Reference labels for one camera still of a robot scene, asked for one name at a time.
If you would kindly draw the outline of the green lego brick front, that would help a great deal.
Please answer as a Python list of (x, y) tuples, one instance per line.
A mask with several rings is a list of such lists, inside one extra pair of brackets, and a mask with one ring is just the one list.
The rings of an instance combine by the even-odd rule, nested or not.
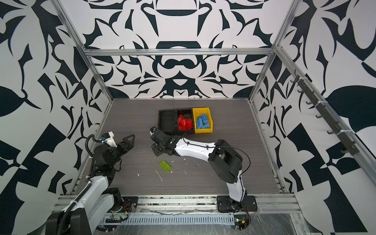
[(166, 161), (161, 161), (160, 166), (166, 171), (169, 172), (171, 170), (171, 166)]

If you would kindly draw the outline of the red lego arch piece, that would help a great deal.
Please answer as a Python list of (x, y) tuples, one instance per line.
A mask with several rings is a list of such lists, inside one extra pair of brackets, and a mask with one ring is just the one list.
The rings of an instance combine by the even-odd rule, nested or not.
[(183, 130), (192, 130), (193, 129), (193, 121), (190, 118), (184, 118), (184, 119), (179, 119), (178, 118), (178, 130), (183, 131)]

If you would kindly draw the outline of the blue lego brick front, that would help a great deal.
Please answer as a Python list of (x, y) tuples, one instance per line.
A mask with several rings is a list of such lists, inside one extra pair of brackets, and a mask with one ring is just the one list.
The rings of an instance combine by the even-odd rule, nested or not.
[(209, 119), (206, 114), (202, 114), (198, 117), (196, 121), (196, 128), (197, 129), (209, 129), (210, 128)]

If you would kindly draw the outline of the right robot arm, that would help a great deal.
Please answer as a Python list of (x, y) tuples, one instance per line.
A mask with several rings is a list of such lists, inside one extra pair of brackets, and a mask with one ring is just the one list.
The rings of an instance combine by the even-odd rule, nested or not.
[(151, 146), (154, 154), (160, 156), (192, 157), (210, 164), (216, 175), (226, 182), (229, 198), (235, 204), (241, 204), (247, 195), (242, 179), (243, 158), (239, 149), (231, 147), (219, 139), (215, 143), (196, 142), (184, 136), (168, 135), (156, 127), (150, 129)]

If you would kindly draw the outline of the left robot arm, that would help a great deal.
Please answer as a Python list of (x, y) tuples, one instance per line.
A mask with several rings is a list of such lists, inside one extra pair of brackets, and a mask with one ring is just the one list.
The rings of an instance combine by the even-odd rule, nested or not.
[(118, 171), (115, 164), (135, 145), (135, 135), (116, 143), (114, 133), (108, 132), (95, 139), (90, 135), (85, 149), (92, 160), (87, 184), (62, 211), (51, 214), (46, 222), (47, 235), (91, 235), (112, 209), (123, 206), (118, 188), (110, 185)]

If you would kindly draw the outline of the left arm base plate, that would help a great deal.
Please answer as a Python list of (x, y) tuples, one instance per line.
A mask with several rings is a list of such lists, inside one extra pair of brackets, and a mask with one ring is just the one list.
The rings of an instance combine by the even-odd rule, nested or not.
[(110, 212), (133, 212), (137, 209), (138, 199), (137, 196), (122, 197), (120, 204), (115, 204), (113, 208), (110, 209)]

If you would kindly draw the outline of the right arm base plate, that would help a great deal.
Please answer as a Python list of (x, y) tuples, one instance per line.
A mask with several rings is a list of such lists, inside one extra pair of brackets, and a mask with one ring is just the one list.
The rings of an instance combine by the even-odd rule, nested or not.
[(231, 199), (229, 196), (217, 196), (217, 210), (221, 213), (230, 212), (256, 212), (258, 210), (256, 198), (246, 195), (241, 202)]

